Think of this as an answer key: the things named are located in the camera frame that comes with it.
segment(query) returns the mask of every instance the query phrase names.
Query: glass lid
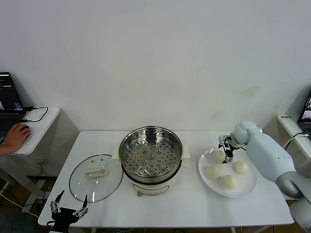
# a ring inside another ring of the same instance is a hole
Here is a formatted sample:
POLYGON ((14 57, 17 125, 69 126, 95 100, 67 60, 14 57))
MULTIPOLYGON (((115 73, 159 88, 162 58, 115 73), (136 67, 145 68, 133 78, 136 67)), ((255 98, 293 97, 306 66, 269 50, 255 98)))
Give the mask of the glass lid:
POLYGON ((97 202, 109 197, 123 177, 121 164, 111 155, 94 155, 81 162, 71 174, 69 188, 74 198, 97 202))

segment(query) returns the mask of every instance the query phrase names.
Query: laptop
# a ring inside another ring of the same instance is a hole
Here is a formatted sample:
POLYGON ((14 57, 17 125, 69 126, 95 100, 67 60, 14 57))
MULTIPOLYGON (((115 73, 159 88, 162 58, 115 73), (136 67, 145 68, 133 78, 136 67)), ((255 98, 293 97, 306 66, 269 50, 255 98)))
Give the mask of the laptop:
POLYGON ((311 92, 299 116, 298 125, 304 132, 311 135, 311 92))
POLYGON ((0 72, 0 141, 26 114, 9 72, 0 72))

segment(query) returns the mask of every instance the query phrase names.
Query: steamed bun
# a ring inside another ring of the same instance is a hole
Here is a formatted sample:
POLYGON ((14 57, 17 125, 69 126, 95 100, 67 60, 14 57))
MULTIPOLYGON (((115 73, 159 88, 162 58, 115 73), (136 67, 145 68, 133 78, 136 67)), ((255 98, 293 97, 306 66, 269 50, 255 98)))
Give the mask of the steamed bun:
POLYGON ((217 163, 222 164, 225 160, 225 152, 223 150, 214 150, 212 152, 212 156, 216 160, 217 163))
POLYGON ((215 165, 212 166, 207 166, 205 168, 205 174, 207 175, 208 178, 211 180, 216 180, 221 176, 221 169, 218 168, 215 165))
POLYGON ((233 190, 238 187, 237 179, 231 175, 221 177, 220 182, 225 189, 233 190))
POLYGON ((240 175, 245 175, 249 170, 247 163, 242 161, 235 162, 232 165, 232 168, 236 173, 240 175))

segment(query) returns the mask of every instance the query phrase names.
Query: laptop keyboard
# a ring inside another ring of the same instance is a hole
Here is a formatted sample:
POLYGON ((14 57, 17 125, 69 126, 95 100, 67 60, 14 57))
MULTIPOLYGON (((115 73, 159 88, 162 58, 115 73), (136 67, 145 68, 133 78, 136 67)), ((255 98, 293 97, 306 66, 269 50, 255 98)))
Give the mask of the laptop keyboard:
POLYGON ((8 131, 14 124, 18 123, 19 118, 0 118, 0 131, 8 131))

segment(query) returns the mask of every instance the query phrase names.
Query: computer mouse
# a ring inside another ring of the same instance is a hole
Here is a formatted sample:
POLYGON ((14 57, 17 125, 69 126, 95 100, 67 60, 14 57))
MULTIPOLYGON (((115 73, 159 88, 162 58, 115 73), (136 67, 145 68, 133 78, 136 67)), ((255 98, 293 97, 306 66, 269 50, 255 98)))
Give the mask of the computer mouse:
POLYGON ((28 125, 24 126, 23 128, 20 129, 20 131, 22 131, 24 129, 29 129, 29 126, 28 125))

